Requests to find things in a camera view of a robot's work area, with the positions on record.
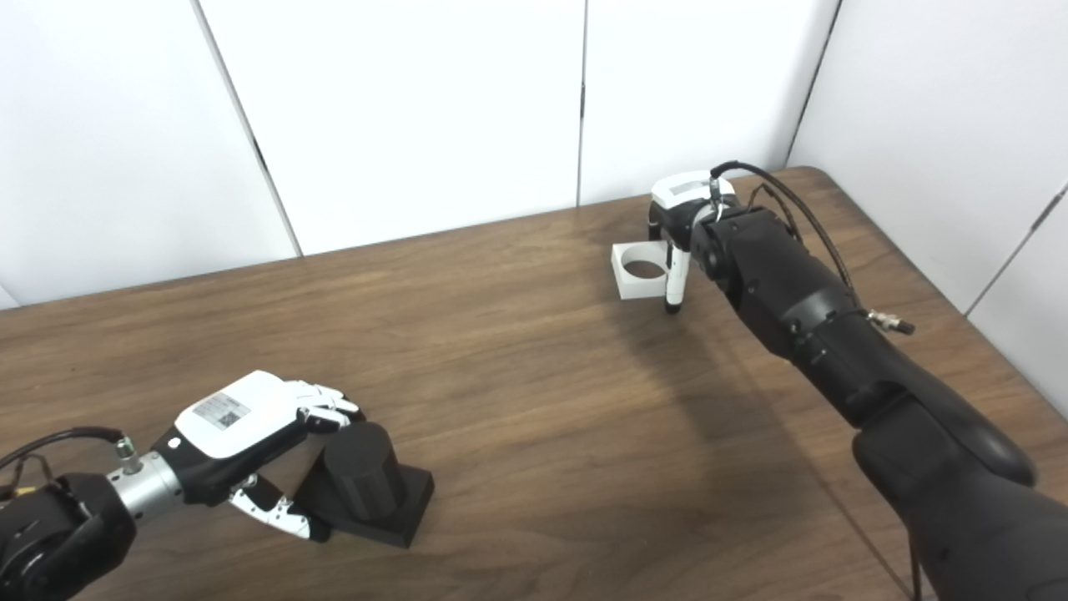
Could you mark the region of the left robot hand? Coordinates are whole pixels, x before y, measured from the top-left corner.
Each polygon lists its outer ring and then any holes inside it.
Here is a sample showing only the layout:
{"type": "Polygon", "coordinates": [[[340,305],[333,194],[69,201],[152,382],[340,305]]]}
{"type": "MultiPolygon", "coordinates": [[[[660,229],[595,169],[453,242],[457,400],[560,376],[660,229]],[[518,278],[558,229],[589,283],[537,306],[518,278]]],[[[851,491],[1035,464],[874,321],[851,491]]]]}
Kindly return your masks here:
{"type": "Polygon", "coordinates": [[[304,442],[365,416],[342,391],[251,371],[180,411],[152,450],[191,506],[227,502],[244,515],[313,543],[330,528],[290,501],[260,469],[304,442]]]}

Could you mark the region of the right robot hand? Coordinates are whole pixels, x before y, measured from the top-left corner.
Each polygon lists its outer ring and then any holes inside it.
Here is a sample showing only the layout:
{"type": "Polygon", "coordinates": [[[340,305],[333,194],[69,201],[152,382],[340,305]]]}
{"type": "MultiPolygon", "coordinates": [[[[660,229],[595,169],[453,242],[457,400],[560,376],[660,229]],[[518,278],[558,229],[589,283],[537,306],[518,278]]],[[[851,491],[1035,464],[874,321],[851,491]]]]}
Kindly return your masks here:
{"type": "Polygon", "coordinates": [[[647,232],[651,242],[668,241],[664,309],[670,315],[682,310],[693,227],[709,215],[720,218],[726,208],[737,202],[735,188],[729,181],[724,178],[710,181],[704,171],[688,171],[653,184],[647,232]]]}

